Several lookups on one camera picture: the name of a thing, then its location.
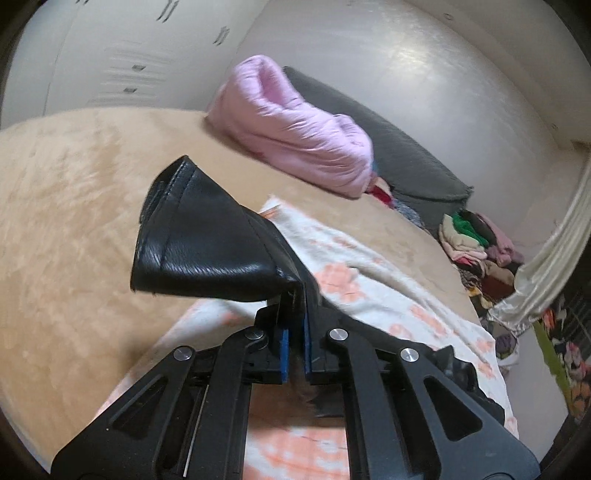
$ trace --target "curtain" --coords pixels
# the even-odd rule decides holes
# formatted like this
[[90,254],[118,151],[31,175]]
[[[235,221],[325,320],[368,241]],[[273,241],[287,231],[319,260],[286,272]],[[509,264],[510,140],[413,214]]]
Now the curtain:
[[515,335],[525,332],[561,292],[591,233],[591,158],[562,223],[542,250],[515,275],[515,293],[488,312],[488,319]]

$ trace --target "screw head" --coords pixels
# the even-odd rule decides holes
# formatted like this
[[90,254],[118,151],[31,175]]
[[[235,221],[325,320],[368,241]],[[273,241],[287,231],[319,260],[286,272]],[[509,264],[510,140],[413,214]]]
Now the screw head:
[[405,348],[400,352],[400,357],[405,362],[416,362],[418,360],[418,352],[414,348]]
[[259,340],[265,336],[265,332],[262,330],[257,330],[256,328],[249,328],[244,333],[244,336],[249,340]]
[[173,353],[174,359],[178,360],[179,362],[189,360],[192,356],[193,350],[190,349],[188,346],[180,346]]
[[347,337],[349,336],[349,334],[347,333],[347,330],[343,330],[342,328],[333,328],[329,332],[329,336],[333,340],[337,340],[339,342],[342,342],[343,340],[346,340],[347,339]]

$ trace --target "white wall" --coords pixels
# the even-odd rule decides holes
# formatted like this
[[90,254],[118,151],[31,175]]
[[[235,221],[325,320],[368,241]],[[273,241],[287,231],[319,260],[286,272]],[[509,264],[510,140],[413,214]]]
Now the white wall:
[[[534,105],[562,147],[591,141],[591,66],[541,0],[408,0],[490,58]],[[448,20],[445,14],[452,15]]]
[[402,128],[474,185],[469,206],[509,235],[559,157],[514,84],[460,35],[403,1],[271,0],[234,64],[259,53]]

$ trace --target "beige fleece blanket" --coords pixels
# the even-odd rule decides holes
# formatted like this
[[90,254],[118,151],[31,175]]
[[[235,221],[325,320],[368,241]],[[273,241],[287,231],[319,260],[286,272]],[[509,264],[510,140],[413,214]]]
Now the beige fleece blanket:
[[183,154],[239,203],[260,210],[279,196],[476,322],[428,234],[372,197],[347,200],[253,160],[203,115],[86,109],[0,132],[0,401],[46,467],[193,302],[129,290],[142,201]]

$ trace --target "cabinet door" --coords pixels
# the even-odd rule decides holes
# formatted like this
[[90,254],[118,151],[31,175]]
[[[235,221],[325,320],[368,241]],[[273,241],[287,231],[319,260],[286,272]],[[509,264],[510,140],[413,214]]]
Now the cabinet door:
[[267,0],[88,0],[46,113],[85,106],[204,109]]
[[80,4],[57,59],[46,114],[96,105],[155,105],[174,56],[148,43],[167,1]]
[[2,128],[44,115],[56,60],[79,8],[75,0],[51,0],[27,22],[6,76]]
[[205,110],[238,47],[268,0],[180,0],[168,21],[177,67],[159,106]]

